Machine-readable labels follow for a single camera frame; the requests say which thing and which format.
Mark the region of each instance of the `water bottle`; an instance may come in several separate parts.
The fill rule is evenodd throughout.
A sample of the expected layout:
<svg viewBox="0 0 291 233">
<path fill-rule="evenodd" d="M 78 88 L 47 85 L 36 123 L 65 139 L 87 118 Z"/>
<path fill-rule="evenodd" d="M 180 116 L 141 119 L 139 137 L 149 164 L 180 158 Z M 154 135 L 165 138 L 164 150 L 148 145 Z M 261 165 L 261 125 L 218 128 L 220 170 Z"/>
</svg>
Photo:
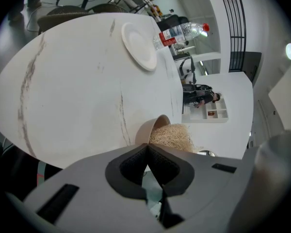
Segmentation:
<svg viewBox="0 0 291 233">
<path fill-rule="evenodd" d="M 167 29 L 159 33 L 159 35 L 154 36 L 153 43 L 156 49 L 161 49 L 175 43 L 192 40 L 203 31 L 209 31 L 209 25 L 207 23 L 199 24 L 187 22 Z"/>
</svg>

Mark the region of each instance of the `black metal grille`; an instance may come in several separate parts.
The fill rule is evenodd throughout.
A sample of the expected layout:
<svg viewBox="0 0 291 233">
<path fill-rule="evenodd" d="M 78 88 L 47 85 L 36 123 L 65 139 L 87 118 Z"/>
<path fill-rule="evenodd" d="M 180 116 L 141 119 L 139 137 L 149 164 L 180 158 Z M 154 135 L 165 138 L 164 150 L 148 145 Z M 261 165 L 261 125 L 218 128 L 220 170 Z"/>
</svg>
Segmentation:
<svg viewBox="0 0 291 233">
<path fill-rule="evenodd" d="M 243 2 L 242 0 L 223 0 L 223 2 L 231 36 L 229 71 L 241 71 L 246 52 L 246 19 L 244 16 Z"/>
</svg>

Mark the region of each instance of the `plate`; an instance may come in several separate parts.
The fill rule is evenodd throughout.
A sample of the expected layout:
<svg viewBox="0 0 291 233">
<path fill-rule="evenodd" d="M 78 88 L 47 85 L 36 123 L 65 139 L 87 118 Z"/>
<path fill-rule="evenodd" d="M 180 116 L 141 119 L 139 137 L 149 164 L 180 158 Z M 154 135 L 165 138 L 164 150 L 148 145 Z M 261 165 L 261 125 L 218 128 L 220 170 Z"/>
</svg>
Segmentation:
<svg viewBox="0 0 291 233">
<path fill-rule="evenodd" d="M 156 68 L 156 51 L 151 38 L 144 36 L 137 27 L 128 22 L 122 26 L 122 39 L 131 56 L 148 71 Z"/>
</svg>

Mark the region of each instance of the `white cabinet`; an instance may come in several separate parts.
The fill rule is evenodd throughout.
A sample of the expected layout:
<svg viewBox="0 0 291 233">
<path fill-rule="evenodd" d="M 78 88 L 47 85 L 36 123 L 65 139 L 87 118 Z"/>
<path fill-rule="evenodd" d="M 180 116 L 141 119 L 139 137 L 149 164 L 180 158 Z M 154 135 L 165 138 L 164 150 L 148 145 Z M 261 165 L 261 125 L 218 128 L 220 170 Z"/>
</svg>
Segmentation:
<svg viewBox="0 0 291 233">
<path fill-rule="evenodd" d="M 216 103 L 207 103 L 200 108 L 195 108 L 193 104 L 184 105 L 182 123 L 194 122 L 226 122 L 228 113 L 224 98 Z"/>
</svg>

